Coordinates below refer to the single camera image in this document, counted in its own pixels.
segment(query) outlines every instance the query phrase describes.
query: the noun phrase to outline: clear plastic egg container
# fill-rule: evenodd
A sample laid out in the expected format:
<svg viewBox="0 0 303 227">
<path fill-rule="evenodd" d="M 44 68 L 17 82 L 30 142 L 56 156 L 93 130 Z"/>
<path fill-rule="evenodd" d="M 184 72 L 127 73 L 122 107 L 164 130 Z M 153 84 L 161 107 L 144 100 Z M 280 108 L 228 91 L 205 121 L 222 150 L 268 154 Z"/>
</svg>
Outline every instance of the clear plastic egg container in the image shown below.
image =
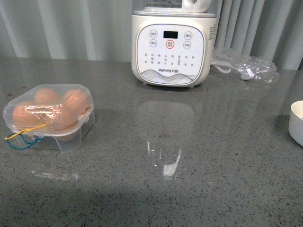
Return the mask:
<svg viewBox="0 0 303 227">
<path fill-rule="evenodd" d="M 10 101 L 3 110 L 6 125 L 13 133 L 35 129 L 23 134 L 25 140 L 42 140 L 33 148 L 73 150 L 95 123 L 94 103 L 90 91 L 79 84 L 39 85 Z M 16 137 L 20 147 L 27 144 Z"/>
</svg>

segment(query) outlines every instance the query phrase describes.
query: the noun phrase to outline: brown egg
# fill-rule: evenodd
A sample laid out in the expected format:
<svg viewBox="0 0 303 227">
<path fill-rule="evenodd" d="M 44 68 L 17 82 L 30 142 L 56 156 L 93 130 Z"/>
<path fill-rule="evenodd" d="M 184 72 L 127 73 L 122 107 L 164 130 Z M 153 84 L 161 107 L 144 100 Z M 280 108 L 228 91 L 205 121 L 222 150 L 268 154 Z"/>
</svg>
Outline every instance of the brown egg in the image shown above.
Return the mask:
<svg viewBox="0 0 303 227">
<path fill-rule="evenodd" d="M 88 96 L 79 89 L 69 90 L 65 94 L 64 100 L 64 107 L 72 110 L 77 116 L 84 115 L 90 107 Z"/>
<path fill-rule="evenodd" d="M 14 108 L 13 121 L 18 129 L 33 128 L 45 123 L 33 102 L 21 102 Z"/>
<path fill-rule="evenodd" d="M 75 138 L 77 134 L 78 134 L 78 131 L 75 131 L 72 134 L 69 134 L 66 136 L 56 136 L 56 139 L 58 141 L 68 142 L 68 141 L 71 141 L 73 138 Z"/>
<path fill-rule="evenodd" d="M 63 130 L 77 123 L 78 118 L 71 110 L 62 105 L 53 106 L 53 112 L 47 115 L 47 122 L 53 130 Z"/>
<path fill-rule="evenodd" d="M 35 95 L 36 105 L 55 105 L 61 101 L 60 95 L 52 89 L 42 88 Z"/>
<path fill-rule="evenodd" d="M 49 128 L 56 133 L 68 132 L 69 130 L 72 130 L 78 123 L 78 118 L 75 113 L 62 107 L 62 105 L 54 106 L 52 114 L 48 114 L 47 118 L 47 122 L 50 123 Z M 56 139 L 67 142 L 75 138 L 77 134 L 78 131 L 66 136 L 56 136 Z"/>
</svg>

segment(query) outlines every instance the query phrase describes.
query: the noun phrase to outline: wave pattern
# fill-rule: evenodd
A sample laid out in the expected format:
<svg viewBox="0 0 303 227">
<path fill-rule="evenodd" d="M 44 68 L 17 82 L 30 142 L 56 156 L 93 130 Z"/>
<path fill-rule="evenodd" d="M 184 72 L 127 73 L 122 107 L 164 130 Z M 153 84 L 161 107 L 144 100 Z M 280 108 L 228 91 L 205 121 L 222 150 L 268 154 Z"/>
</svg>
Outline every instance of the wave pattern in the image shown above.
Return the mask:
<svg viewBox="0 0 303 227">
<path fill-rule="evenodd" d="M 186 76 L 181 73 L 165 77 L 154 70 L 146 70 L 142 72 L 141 75 L 150 82 L 162 84 L 188 84 L 196 78 L 196 76 Z"/>
</svg>

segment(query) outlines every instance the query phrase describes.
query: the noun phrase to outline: white appliance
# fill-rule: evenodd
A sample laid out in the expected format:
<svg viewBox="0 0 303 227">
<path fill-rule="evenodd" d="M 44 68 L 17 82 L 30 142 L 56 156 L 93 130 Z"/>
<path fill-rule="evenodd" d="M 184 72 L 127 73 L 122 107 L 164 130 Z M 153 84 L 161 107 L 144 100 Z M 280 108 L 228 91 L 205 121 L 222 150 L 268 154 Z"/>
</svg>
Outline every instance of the white appliance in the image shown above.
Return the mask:
<svg viewBox="0 0 303 227">
<path fill-rule="evenodd" d="M 207 77 L 218 0 L 133 0 L 132 70 L 143 83 L 193 87 Z"/>
</svg>

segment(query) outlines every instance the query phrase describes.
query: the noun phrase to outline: joyoung logo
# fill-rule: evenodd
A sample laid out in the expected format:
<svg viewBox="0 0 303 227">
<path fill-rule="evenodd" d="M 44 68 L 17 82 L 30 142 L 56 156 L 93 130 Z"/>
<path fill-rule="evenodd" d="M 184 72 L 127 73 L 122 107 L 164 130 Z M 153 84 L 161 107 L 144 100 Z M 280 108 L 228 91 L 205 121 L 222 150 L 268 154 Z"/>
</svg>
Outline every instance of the joyoung logo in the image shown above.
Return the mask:
<svg viewBox="0 0 303 227">
<path fill-rule="evenodd" d="M 175 73 L 179 72 L 179 70 L 166 70 L 166 69 L 159 69 L 158 71 L 159 72 L 175 72 Z"/>
</svg>

